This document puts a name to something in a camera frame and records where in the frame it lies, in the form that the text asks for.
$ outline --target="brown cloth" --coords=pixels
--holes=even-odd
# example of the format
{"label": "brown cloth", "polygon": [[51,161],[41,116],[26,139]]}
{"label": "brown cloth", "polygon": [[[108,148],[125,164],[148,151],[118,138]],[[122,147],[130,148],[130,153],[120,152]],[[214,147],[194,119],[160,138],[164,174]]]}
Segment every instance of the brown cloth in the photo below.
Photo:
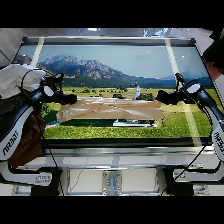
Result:
{"label": "brown cloth", "polygon": [[40,113],[31,114],[24,126],[22,137],[13,155],[9,158],[9,165],[13,168],[23,166],[42,154],[40,145],[41,132],[37,122],[37,118],[43,132],[46,123]]}

